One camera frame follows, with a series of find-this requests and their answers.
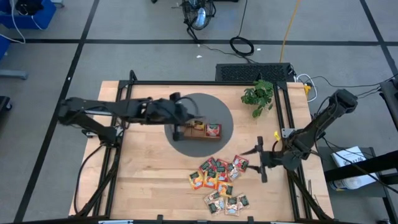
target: wooden table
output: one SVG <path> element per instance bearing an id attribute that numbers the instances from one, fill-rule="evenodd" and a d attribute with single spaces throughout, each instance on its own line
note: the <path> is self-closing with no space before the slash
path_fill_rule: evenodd
<path id="1" fill-rule="evenodd" d="M 118 82 L 103 82 L 99 100 L 114 101 Z M 206 93 L 219 98 L 230 109 L 234 131 L 225 147 L 214 154 L 214 158 L 232 161 L 236 154 L 251 149 L 257 143 L 257 136 L 264 138 L 264 150 L 270 150 L 275 141 L 274 131 L 279 131 L 275 106 L 259 118 L 252 118 L 253 106 L 242 104 L 240 97 L 247 86 L 210 85 L 134 85 L 131 98 L 168 98 L 173 92 L 181 95 Z M 311 120 L 307 99 L 301 83 L 288 83 L 289 97 L 296 128 L 305 127 Z M 285 103 L 280 92 L 285 124 L 287 124 Z M 103 125 L 109 125 L 111 118 L 95 116 Z M 98 147 L 96 138 L 89 139 L 84 158 Z M 103 163 L 104 150 L 95 154 L 85 165 L 80 179 L 78 209 L 81 209 L 98 186 Z M 250 164 L 259 165 L 257 154 L 246 156 Z M 163 126 L 131 124 L 126 130 L 119 164 L 118 178 L 113 199 L 111 218 L 115 219 L 156 219 L 158 214 L 165 220 L 247 220 L 293 221 L 287 174 L 282 166 L 267 169 L 268 183 L 261 183 L 261 176 L 248 170 L 233 182 L 233 194 L 245 193 L 251 208 L 241 212 L 239 217 L 220 214 L 211 216 L 203 197 L 213 190 L 201 188 L 192 190 L 188 175 L 198 169 L 207 158 L 188 157 L 177 152 L 167 141 Z M 333 217 L 328 190 L 323 176 L 321 160 L 310 156 L 303 161 L 305 178 L 312 181 L 312 194 L 316 195 L 321 208 Z M 300 216 L 304 218 L 301 200 Z"/>

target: orange packet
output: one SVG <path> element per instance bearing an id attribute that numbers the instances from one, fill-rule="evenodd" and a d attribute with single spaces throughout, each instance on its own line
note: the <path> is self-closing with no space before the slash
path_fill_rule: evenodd
<path id="1" fill-rule="evenodd" d="M 189 182 L 193 190 L 203 187 L 204 179 L 200 171 L 196 171 L 189 175 Z"/>
<path id="2" fill-rule="evenodd" d="M 208 169 L 205 172 L 205 184 L 203 186 L 216 189 L 218 181 L 218 173 L 214 169 Z"/>
<path id="3" fill-rule="evenodd" d="M 219 181 L 217 185 L 217 191 L 221 196 L 232 197 L 233 185 L 229 182 Z"/>

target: gray circular platform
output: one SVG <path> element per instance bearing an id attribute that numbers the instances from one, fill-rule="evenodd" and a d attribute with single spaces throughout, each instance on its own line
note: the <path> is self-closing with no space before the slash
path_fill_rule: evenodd
<path id="1" fill-rule="evenodd" d="M 221 139 L 219 141 L 206 140 L 173 140 L 173 127 L 165 125 L 165 133 L 169 143 L 178 151 L 186 156 L 205 157 L 210 156 L 221 150 L 231 139 L 234 124 L 231 112 L 228 107 L 214 96 L 204 93 L 193 93 L 186 95 L 193 99 L 199 107 L 200 116 L 204 116 L 202 121 L 206 123 L 221 124 Z M 187 108 L 188 113 L 195 114 L 195 107 L 191 101 L 182 99 L 181 103 Z"/>

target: artificial plant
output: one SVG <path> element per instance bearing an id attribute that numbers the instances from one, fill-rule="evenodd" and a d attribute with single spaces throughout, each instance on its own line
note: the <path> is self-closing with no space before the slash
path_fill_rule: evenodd
<path id="1" fill-rule="evenodd" d="M 254 88 L 247 88 L 244 90 L 244 95 L 241 97 L 242 103 L 247 105 L 259 105 L 252 113 L 253 118 L 261 115 L 263 109 L 272 108 L 272 97 L 274 95 L 274 86 L 270 82 L 264 80 L 254 81 Z"/>

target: yellow cable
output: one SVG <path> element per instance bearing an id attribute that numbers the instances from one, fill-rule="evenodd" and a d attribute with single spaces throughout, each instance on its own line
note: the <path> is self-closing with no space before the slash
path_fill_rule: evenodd
<path id="1" fill-rule="evenodd" d="M 296 16 L 297 8 L 299 7 L 300 1 L 301 0 L 297 0 L 296 6 L 294 7 L 294 12 L 293 12 L 292 18 L 290 19 L 289 26 L 287 27 L 285 38 L 284 38 L 284 41 L 282 43 L 282 50 L 280 51 L 279 63 L 282 63 L 282 59 L 284 57 L 284 49 L 285 49 L 285 43 L 286 43 L 287 35 L 289 34 L 290 28 L 292 27 L 293 20 L 294 20 L 294 17 Z"/>

